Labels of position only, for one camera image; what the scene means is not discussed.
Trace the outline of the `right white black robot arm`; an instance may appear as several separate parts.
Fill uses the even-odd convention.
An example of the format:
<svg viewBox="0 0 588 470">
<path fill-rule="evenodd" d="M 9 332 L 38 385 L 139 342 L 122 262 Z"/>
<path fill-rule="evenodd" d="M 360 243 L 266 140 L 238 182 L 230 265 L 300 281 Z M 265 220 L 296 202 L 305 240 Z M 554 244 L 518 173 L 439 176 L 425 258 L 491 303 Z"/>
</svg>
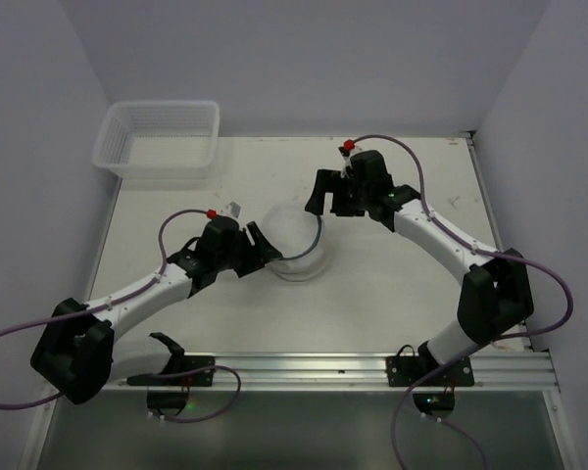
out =
<svg viewBox="0 0 588 470">
<path fill-rule="evenodd" d="M 322 215 L 327 195 L 337 216 L 364 216 L 420 246 L 460 284 L 457 314 L 440 333 L 422 343 L 415 357 L 398 369 L 417 379 L 470 350 L 480 350 L 523 322 L 534 311 L 526 267 L 520 254 L 508 250 L 499 258 L 490 247 L 452 238 L 441 219 L 422 205 L 422 195 L 409 185 L 397 186 L 383 156 L 362 151 L 340 170 L 320 169 L 306 212 Z"/>
</svg>

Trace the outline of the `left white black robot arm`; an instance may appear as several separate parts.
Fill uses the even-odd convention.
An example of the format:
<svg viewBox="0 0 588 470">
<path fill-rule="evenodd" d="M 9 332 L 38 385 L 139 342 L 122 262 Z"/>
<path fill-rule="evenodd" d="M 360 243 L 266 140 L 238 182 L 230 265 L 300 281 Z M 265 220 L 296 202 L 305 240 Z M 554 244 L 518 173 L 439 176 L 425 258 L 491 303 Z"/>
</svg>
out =
<svg viewBox="0 0 588 470">
<path fill-rule="evenodd" d="M 30 365 L 72 403 L 82 404 L 110 381 L 115 343 L 132 328 L 211 286 L 223 271 L 244 277 L 281 259 L 256 223 L 242 228 L 217 215 L 200 236 L 163 255 L 162 266 L 145 278 L 103 299 L 59 303 Z"/>
</svg>

